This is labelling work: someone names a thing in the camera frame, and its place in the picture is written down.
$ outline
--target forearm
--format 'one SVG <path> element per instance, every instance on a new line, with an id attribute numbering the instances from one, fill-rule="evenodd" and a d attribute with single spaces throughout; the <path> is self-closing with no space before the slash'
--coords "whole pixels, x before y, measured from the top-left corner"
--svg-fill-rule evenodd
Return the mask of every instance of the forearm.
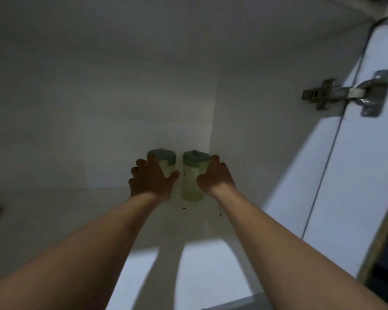
<path id="1" fill-rule="evenodd" d="M 216 196 L 274 308 L 388 309 L 376 295 L 232 186 L 222 185 Z"/>
<path id="2" fill-rule="evenodd" d="M 158 198 L 144 193 L 0 281 L 0 309 L 104 309 Z"/>

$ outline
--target container with green lid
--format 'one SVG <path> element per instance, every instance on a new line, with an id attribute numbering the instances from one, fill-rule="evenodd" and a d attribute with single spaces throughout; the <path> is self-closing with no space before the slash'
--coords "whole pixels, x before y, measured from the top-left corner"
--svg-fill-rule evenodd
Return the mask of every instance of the container with green lid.
<path id="1" fill-rule="evenodd" d="M 197 150 L 182 156 L 182 197 L 188 201 L 200 201 L 203 193 L 197 185 L 197 177 L 207 171 L 210 156 Z"/>
<path id="2" fill-rule="evenodd" d="M 146 156 L 154 155 L 158 159 L 160 168 L 164 173 L 166 178 L 170 177 L 171 173 L 175 171 L 175 162 L 177 160 L 177 155 L 174 151 L 161 149 L 155 149 L 148 151 Z"/>

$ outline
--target cabinet door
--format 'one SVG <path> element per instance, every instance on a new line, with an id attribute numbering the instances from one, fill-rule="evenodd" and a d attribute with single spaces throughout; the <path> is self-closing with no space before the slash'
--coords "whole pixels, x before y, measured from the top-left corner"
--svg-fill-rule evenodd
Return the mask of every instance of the cabinet door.
<path id="1" fill-rule="evenodd" d="M 388 69 L 388 24 L 368 43 L 357 84 Z M 388 95 L 378 118 L 350 103 L 303 240 L 357 276 L 388 211 Z"/>

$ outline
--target cabinet ceiling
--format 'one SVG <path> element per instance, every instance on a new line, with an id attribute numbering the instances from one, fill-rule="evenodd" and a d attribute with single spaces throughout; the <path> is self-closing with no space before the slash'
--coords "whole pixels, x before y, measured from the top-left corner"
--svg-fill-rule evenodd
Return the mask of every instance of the cabinet ceiling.
<path id="1" fill-rule="evenodd" d="M 232 67 L 368 18 L 327 0 L 0 0 L 0 37 Z"/>

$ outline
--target lid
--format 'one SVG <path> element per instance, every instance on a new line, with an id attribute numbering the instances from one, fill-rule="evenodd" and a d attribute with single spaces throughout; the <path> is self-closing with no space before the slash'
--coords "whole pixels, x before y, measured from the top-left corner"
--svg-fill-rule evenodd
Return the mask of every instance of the lid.
<path id="1" fill-rule="evenodd" d="M 210 161 L 210 155 L 197 150 L 187 151 L 182 156 L 182 163 L 191 167 L 199 167 L 200 162 L 208 161 Z"/>
<path id="2" fill-rule="evenodd" d="M 177 160 L 177 155 L 175 154 L 174 151 L 165 150 L 163 148 L 155 149 L 155 150 L 150 150 L 150 151 L 148 151 L 146 156 L 148 157 L 149 155 L 156 156 L 158 161 L 160 161 L 160 160 L 168 160 L 168 165 L 174 165 L 176 160 Z"/>

